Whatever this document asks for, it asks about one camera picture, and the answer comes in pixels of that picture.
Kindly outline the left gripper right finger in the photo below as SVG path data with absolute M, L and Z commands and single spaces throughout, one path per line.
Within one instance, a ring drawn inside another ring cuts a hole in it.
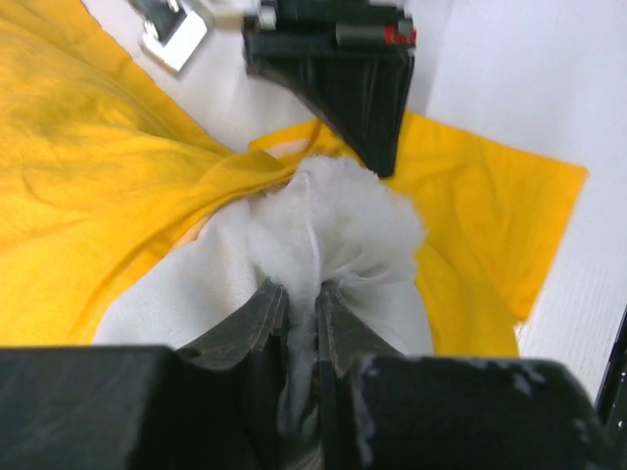
M 622 469 L 606 425 L 555 361 L 404 356 L 325 283 L 316 301 L 327 469 Z

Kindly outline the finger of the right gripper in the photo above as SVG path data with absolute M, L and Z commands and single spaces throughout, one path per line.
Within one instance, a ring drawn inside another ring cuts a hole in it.
M 260 30 L 243 38 L 248 75 L 291 91 L 368 169 L 394 175 L 413 44 Z

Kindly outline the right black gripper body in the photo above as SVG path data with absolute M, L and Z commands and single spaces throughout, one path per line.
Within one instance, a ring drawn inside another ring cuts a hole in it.
M 404 48 L 416 44 L 411 14 L 391 2 L 262 1 L 256 12 L 244 16 L 242 30 L 325 34 L 341 47 L 368 42 Z

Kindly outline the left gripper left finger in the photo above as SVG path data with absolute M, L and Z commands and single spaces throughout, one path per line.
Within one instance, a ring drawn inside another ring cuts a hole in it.
M 188 345 L 1 352 L 5 469 L 276 469 L 286 291 Z

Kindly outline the white pillow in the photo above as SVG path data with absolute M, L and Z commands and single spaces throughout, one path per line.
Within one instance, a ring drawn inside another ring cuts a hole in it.
M 348 307 L 404 354 L 434 347 L 417 292 L 425 237 L 412 202 L 349 158 L 303 160 L 289 183 L 230 203 L 107 309 L 98 344 L 187 345 L 246 303 L 265 279 L 289 297 L 288 378 L 277 424 L 309 439 L 315 300 L 337 284 Z

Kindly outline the yellow printed pillowcase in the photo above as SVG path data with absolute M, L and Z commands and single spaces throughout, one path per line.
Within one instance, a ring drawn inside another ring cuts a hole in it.
M 1 342 L 83 345 L 217 213 L 348 146 L 313 120 L 210 137 L 76 1 L 1 5 Z M 388 186 L 425 218 L 415 290 L 441 355 L 515 357 L 585 184 L 575 164 L 414 113 Z

